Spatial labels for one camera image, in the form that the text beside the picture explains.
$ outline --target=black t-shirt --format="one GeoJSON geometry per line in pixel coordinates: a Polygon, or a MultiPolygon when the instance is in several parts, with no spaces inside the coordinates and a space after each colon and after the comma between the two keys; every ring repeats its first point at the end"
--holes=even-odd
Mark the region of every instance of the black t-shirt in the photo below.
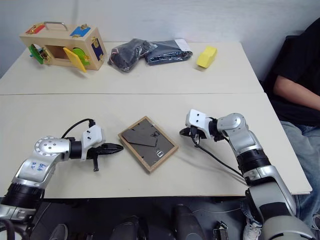
{"type": "Polygon", "coordinates": [[[280,75],[320,96],[320,18],[293,39],[279,58],[264,83],[264,90],[279,119],[293,124],[320,126],[320,111],[273,94],[276,78],[280,75]]]}

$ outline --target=white wall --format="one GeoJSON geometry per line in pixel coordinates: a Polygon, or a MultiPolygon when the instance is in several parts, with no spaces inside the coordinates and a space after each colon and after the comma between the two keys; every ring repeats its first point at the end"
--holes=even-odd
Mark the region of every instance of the white wall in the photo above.
{"type": "Polygon", "coordinates": [[[25,48],[20,33],[60,21],[95,25],[104,41],[240,41],[263,80],[284,37],[319,17],[319,0],[1,0],[0,77],[25,48]]]}

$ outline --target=person's arm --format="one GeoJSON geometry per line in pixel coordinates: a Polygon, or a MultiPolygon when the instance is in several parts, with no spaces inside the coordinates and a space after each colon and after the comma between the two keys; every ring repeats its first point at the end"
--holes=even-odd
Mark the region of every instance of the person's arm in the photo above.
{"type": "Polygon", "coordinates": [[[320,96],[283,76],[276,78],[273,93],[294,104],[320,111],[320,96]]]}

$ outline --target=white table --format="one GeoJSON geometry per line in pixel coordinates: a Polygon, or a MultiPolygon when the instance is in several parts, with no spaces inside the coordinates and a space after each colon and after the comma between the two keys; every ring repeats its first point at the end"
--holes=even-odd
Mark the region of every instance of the white table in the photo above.
{"type": "MultiPolygon", "coordinates": [[[[179,135],[191,108],[215,118],[232,112],[243,114],[289,190],[294,194],[311,190],[264,93],[40,94],[0,96],[0,195],[6,193],[39,138],[60,137],[75,122],[94,118],[104,128],[107,142],[118,143],[118,133],[147,115],[179,145],[178,151],[158,169],[146,173],[127,149],[100,157],[99,172],[93,172],[92,160],[60,162],[45,197],[243,196],[247,188],[243,181],[195,149],[191,139],[179,135]]],[[[79,139],[86,127],[80,125],[69,136],[79,139]]],[[[225,141],[204,140],[202,144],[237,168],[225,141]]]]}
{"type": "MultiPolygon", "coordinates": [[[[110,54],[120,42],[106,42],[110,54]]],[[[148,66],[144,59],[129,73],[107,64],[99,71],[82,73],[74,67],[40,65],[29,50],[17,59],[0,80],[0,95],[12,94],[208,94],[262,93],[239,42],[189,43],[193,57],[184,62],[148,66]],[[206,46],[217,48],[207,69],[196,61],[206,46]]]]}

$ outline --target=blue jeans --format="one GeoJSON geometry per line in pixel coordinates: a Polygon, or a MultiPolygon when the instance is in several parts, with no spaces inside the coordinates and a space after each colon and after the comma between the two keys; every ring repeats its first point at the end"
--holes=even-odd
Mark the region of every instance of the blue jeans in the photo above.
{"type": "MultiPolygon", "coordinates": [[[[312,187],[310,194],[295,196],[296,216],[311,227],[313,214],[320,210],[320,127],[280,122],[312,187]]],[[[241,209],[247,218],[256,222],[246,201],[241,203],[241,209]]]]}

